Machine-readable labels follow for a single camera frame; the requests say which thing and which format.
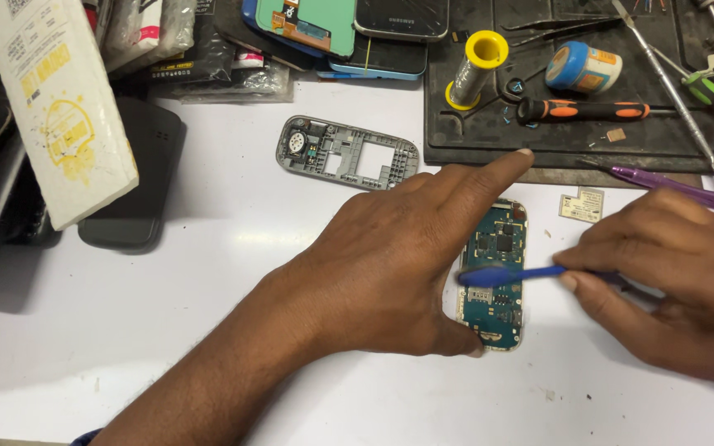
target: hand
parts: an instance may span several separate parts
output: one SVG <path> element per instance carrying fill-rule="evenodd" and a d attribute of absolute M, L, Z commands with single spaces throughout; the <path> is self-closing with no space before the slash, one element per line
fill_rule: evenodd
<path fill-rule="evenodd" d="M 640 360 L 714 380 L 714 213 L 672 190 L 649 192 L 553 260 L 591 318 Z M 652 313 L 582 270 L 619 271 L 666 294 Z"/>
<path fill-rule="evenodd" d="M 286 333 L 277 336 L 310 339 L 313 357 L 347 350 L 481 356 L 475 333 L 443 313 L 443 287 L 481 218 L 532 163 L 523 149 L 482 168 L 451 164 L 392 190 L 358 194 L 239 307 L 279 311 Z"/>

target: white table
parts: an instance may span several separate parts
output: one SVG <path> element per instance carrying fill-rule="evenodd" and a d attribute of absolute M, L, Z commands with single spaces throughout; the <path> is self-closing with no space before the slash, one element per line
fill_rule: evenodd
<path fill-rule="evenodd" d="M 359 192 L 276 164 L 289 116 L 423 143 L 419 83 L 302 82 L 293 104 L 160 104 L 188 133 L 153 252 L 92 248 L 71 228 L 52 249 L 0 255 L 1 438 L 68 442 L 103 426 Z M 589 227 L 557 215 L 560 195 L 576 191 L 517 184 L 505 194 L 528 209 L 529 267 L 547 265 Z M 605 215 L 641 193 L 606 190 Z M 449 283 L 451 316 L 454 296 Z M 250 444 L 714 444 L 714 384 L 640 363 L 554 279 L 526 284 L 524 307 L 512 353 L 353 351 L 314 363 L 290 380 Z"/>

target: screwdriver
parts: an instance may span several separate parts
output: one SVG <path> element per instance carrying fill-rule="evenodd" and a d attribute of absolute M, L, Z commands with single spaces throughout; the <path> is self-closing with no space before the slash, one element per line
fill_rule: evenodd
<path fill-rule="evenodd" d="M 687 184 L 682 184 L 679 181 L 674 181 L 673 179 L 666 178 L 660 174 L 642 171 L 641 169 L 619 166 L 606 167 L 587 159 L 578 159 L 578 162 L 596 167 L 597 169 L 608 172 L 610 175 L 623 179 L 628 183 L 637 184 L 638 186 L 645 187 L 647 189 L 668 187 L 669 189 L 677 190 L 682 194 L 689 196 L 696 202 L 714 209 L 714 192 L 711 190 L 688 186 Z"/>
<path fill-rule="evenodd" d="M 630 17 L 630 14 L 624 8 L 624 5 L 622 5 L 619 0 L 611 0 L 611 3 L 613 4 L 613 7 L 619 11 L 619 15 L 621 15 L 622 19 L 624 19 L 624 23 L 635 35 L 635 39 L 638 40 L 639 45 L 641 45 L 641 49 L 646 54 L 649 64 L 652 66 L 654 72 L 657 74 L 657 77 L 660 79 L 660 83 L 666 88 L 666 93 L 668 93 L 671 101 L 674 102 L 674 106 L 679 112 L 679 116 L 682 116 L 682 120 L 685 121 L 685 124 L 688 126 L 690 136 L 696 142 L 696 145 L 699 146 L 699 149 L 709 161 L 712 171 L 714 171 L 714 152 L 712 151 L 712 147 L 709 146 L 707 138 L 704 137 L 704 134 L 701 132 L 701 128 L 699 128 L 696 120 L 690 115 L 690 110 L 685 105 L 685 101 L 682 101 L 682 97 L 679 95 L 677 87 L 675 87 L 674 83 L 671 82 L 671 78 L 668 77 L 666 71 L 662 69 L 660 61 L 657 60 L 657 56 L 655 56 L 655 53 L 649 48 L 649 44 L 646 39 L 643 38 L 641 32 L 635 27 L 635 21 L 632 20 L 632 17 Z"/>
<path fill-rule="evenodd" d="M 707 107 L 714 109 L 714 82 L 707 78 L 701 77 L 699 71 L 690 74 L 681 66 L 675 64 L 671 59 L 666 57 L 659 49 L 649 45 L 654 54 L 657 54 L 660 59 L 669 64 L 674 70 L 678 71 L 682 75 L 682 85 L 684 85 L 690 94 L 695 96 L 699 101 L 705 104 Z"/>
<path fill-rule="evenodd" d="M 523 97 L 516 107 L 516 121 L 523 126 L 535 121 L 569 121 L 573 119 L 638 121 L 651 114 L 674 116 L 677 112 L 672 109 L 652 109 L 647 104 L 639 102 L 597 104 L 593 102 L 567 101 L 565 99 L 537 101 L 531 97 Z"/>
<path fill-rule="evenodd" d="M 566 271 L 564 267 L 533 268 L 529 270 L 511 270 L 506 267 L 486 267 L 459 273 L 456 280 L 468 287 L 492 288 L 522 279 L 534 279 L 559 275 Z"/>

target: metal spudger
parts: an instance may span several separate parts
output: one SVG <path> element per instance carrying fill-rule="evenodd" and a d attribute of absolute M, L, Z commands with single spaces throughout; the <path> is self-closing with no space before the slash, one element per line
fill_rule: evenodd
<path fill-rule="evenodd" d="M 709 147 L 709 144 L 707 144 L 707 140 L 705 139 L 704 134 L 701 132 L 701 129 L 699 128 L 698 124 L 693 119 L 693 116 L 690 115 L 688 107 L 685 106 L 685 103 L 679 96 L 676 87 L 674 87 L 674 84 L 671 83 L 671 79 L 668 77 L 666 72 L 663 71 L 662 66 L 660 65 L 660 61 L 657 59 L 652 50 L 649 49 L 649 44 L 647 44 L 647 42 L 643 39 L 643 36 L 635 27 L 635 23 L 632 21 L 630 14 L 628 14 L 627 10 L 624 8 L 621 2 L 619 2 L 619 0 L 612 0 L 612 3 L 614 6 L 616 6 L 616 9 L 619 11 L 619 14 L 624 19 L 624 23 L 627 24 L 627 26 L 632 30 L 632 33 L 635 35 L 635 38 L 638 39 L 638 43 L 641 45 L 641 48 L 643 48 L 643 52 L 646 53 L 647 59 L 649 59 L 649 63 L 654 68 L 654 72 L 657 73 L 657 76 L 660 78 L 660 82 L 662 83 L 662 85 L 666 87 L 666 92 L 668 92 L 668 95 L 671 97 L 671 100 L 674 101 L 674 105 L 677 107 L 679 115 L 682 116 L 682 119 L 688 125 L 688 128 L 690 129 L 690 136 L 692 136 L 693 139 L 696 141 L 696 144 L 699 145 L 699 148 L 704 153 L 704 156 L 709 159 L 710 165 L 714 170 L 714 153 Z"/>

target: gray plastic frame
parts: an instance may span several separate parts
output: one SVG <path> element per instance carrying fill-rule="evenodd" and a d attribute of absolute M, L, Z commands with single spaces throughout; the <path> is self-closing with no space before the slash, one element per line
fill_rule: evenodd
<path fill-rule="evenodd" d="M 293 132 L 297 131 L 292 126 L 303 126 L 306 121 L 327 126 L 324 137 L 321 138 L 321 141 L 317 141 L 318 150 L 313 164 L 305 162 L 306 157 L 300 159 L 288 156 L 289 138 Z M 391 147 L 395 151 L 391 166 L 382 166 L 379 178 L 357 175 L 357 164 L 362 152 L 362 144 L 365 142 Z M 340 166 L 334 175 L 324 172 L 327 157 L 331 154 L 341 156 Z M 366 190 L 392 189 L 417 173 L 420 159 L 417 147 L 402 138 L 309 116 L 293 116 L 286 122 L 277 144 L 276 157 L 280 166 L 294 173 L 327 179 Z"/>

